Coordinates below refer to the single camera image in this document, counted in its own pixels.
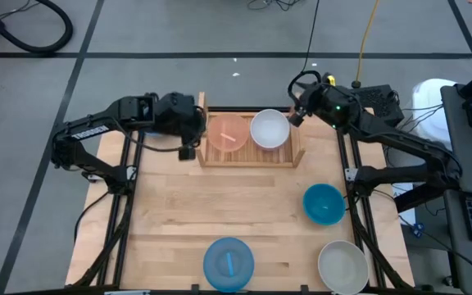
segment white object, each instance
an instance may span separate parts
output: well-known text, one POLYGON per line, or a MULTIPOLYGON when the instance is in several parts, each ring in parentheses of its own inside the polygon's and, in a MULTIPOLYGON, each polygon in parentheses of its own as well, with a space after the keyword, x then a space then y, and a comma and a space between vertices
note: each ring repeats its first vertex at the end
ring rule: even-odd
MULTIPOLYGON (((393 197, 398 197, 401 194, 403 194, 407 191, 410 191, 412 189, 413 189, 413 184, 412 183, 393 184, 393 197)), ((416 223, 415 208, 404 211, 404 212, 402 212, 398 215, 401 216, 404 220, 406 220, 407 222, 409 222, 412 225, 416 223)), ((401 225, 407 225, 401 219, 399 219, 399 220, 400 220, 401 225)))
POLYGON ((318 272, 324 284, 340 295, 358 294, 369 280, 364 253, 348 241, 333 241, 321 249, 318 272))
POLYGON ((291 126, 284 114, 273 109, 257 113, 251 121, 251 137, 264 149, 275 149, 287 141, 291 126))
MULTIPOLYGON (((412 108, 420 109, 442 105, 440 88, 443 86, 452 86, 455 83, 456 82, 446 79, 428 79, 417 84, 413 88, 412 108)), ((413 111, 413 118, 418 118, 431 110, 434 109, 413 111)), ((446 148, 452 150, 451 137, 449 136, 449 129, 447 128, 446 113, 443 108, 436 111, 434 115, 430 116, 427 120, 423 120, 419 123, 415 130, 416 135, 421 138, 441 142, 446 148)))

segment blue bowl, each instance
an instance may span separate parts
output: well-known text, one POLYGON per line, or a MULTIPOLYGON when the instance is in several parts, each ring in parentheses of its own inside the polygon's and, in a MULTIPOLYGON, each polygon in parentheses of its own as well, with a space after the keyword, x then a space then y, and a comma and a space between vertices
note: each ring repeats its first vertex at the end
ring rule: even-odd
POLYGON ((315 184, 303 196, 303 210, 318 225, 334 225, 345 215, 345 201, 334 186, 315 184))
POLYGON ((206 280, 222 293, 234 293, 249 282, 254 272, 251 249, 237 238, 221 238, 203 258, 206 280))

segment orange object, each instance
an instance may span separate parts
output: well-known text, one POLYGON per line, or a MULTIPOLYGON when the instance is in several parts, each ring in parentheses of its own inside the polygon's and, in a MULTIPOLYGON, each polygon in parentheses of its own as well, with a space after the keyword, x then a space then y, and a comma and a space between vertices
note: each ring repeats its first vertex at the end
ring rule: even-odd
POLYGON ((207 137, 216 149, 234 152, 242 148, 249 138, 249 124, 236 115, 221 115, 209 122, 207 137))

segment wooden tray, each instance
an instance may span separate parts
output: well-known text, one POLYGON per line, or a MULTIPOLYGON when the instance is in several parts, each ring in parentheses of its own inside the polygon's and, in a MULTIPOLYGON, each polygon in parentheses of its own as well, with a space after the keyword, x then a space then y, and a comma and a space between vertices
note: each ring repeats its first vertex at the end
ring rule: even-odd
MULTIPOLYGON (((205 93, 200 93, 198 105, 203 107, 206 112, 207 124, 209 119, 226 114, 226 112, 209 112, 206 104, 205 93)), ((241 116, 250 125, 251 120, 256 113, 230 112, 230 114, 241 116)), ((196 149, 196 156, 202 167, 296 168, 305 153, 298 129, 292 126, 291 134, 289 135, 287 142, 274 151, 266 151, 258 147, 252 140, 251 136, 249 136, 248 141, 239 150, 235 152, 221 152, 209 143, 207 132, 203 136, 202 144, 196 149)))

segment black metal frame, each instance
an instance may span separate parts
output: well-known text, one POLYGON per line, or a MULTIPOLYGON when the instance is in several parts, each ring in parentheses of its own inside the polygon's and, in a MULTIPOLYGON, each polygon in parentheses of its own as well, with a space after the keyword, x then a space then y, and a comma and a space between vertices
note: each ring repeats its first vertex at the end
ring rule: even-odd
MULTIPOLYGON (((288 111, 288 107, 209 107, 209 111, 234 111, 234 112, 242 112, 242 111, 260 111, 266 108, 274 108, 279 111, 288 111)), ((138 136, 138 140, 143 141, 144 134, 140 133, 138 136)), ((349 168, 348 159, 347 159, 347 149, 345 144, 345 139, 343 134, 337 131, 337 138, 338 138, 338 149, 340 151, 340 158, 342 161, 342 168, 343 168, 343 178, 346 181, 345 177, 345 169, 349 168)), ((361 166, 361 156, 360 156, 360 149, 358 147, 357 141, 351 138, 351 145, 352 145, 352 155, 355 162, 356 167, 361 166)), ((121 153, 120 164, 122 166, 126 166, 128 163, 129 157, 129 150, 131 144, 130 141, 126 138, 123 145, 123 151, 121 153)), ((142 154, 142 147, 137 145, 135 154, 134 154, 134 163, 133 166, 139 167, 139 163, 141 161, 141 154, 142 154)), ((132 208, 134 204, 134 195, 136 189, 138 177, 136 177, 134 181, 134 187, 132 189, 132 194, 127 195, 127 201, 125 204, 125 208, 132 208)), ((352 183, 346 181, 346 188, 347 188, 347 195, 352 196, 352 183)), ((114 234, 114 228, 116 227, 116 222, 118 219, 119 214, 119 205, 120 205, 120 195, 115 195, 112 205, 111 205, 111 214, 109 216, 109 221, 107 225, 107 236, 105 237, 105 242, 109 242, 112 239, 112 235, 114 234)), ((355 202, 353 197, 348 197, 348 206, 350 208, 355 207, 355 202)), ((364 212, 365 217, 365 224, 366 224, 366 232, 368 234, 368 239, 370 240, 370 244, 374 245, 375 247, 378 246, 378 242, 376 240, 376 233, 374 229, 374 221, 372 216, 372 211, 370 209, 370 202, 369 198, 363 197, 361 199, 361 205, 364 212)), ((132 210, 125 210, 127 215, 127 220, 130 221, 132 210)), ((364 250, 364 241, 361 238, 360 233, 353 227, 354 232, 354 243, 357 247, 359 247, 363 252, 364 250)), ((112 284, 105 284, 105 278, 107 277, 108 271, 108 258, 105 260, 105 263, 102 265, 101 269, 99 270, 98 280, 96 286, 69 286, 63 289, 55 289, 55 290, 45 290, 45 291, 34 291, 34 292, 27 292, 27 293, 20 293, 23 295, 36 295, 36 294, 48 294, 48 295, 66 295, 66 294, 103 294, 104 292, 110 291, 120 291, 120 281, 121 275, 123 270, 123 265, 125 262, 125 252, 126 252, 126 243, 128 240, 129 235, 129 222, 127 222, 125 229, 121 235, 119 240, 119 247, 117 252, 117 259, 116 264, 114 266, 114 276, 112 284)), ((376 294, 394 294, 394 295, 450 295, 450 293, 435 293, 435 292, 427 292, 427 291, 420 291, 414 290, 409 288, 386 288, 384 272, 379 264, 379 261, 376 261, 373 256, 373 263, 374 263, 374 271, 376 273, 376 280, 378 287, 372 287, 368 283, 367 286, 362 290, 363 293, 376 293, 376 294)), ((270 294, 281 294, 281 295, 331 295, 331 292, 315 292, 310 291, 306 285, 300 286, 300 291, 247 291, 248 294, 255 294, 255 295, 270 295, 270 294)), ((187 294, 187 295, 199 295, 199 294, 223 294, 217 291, 202 291, 199 289, 197 284, 193 284, 190 290, 150 290, 150 294, 187 294)))

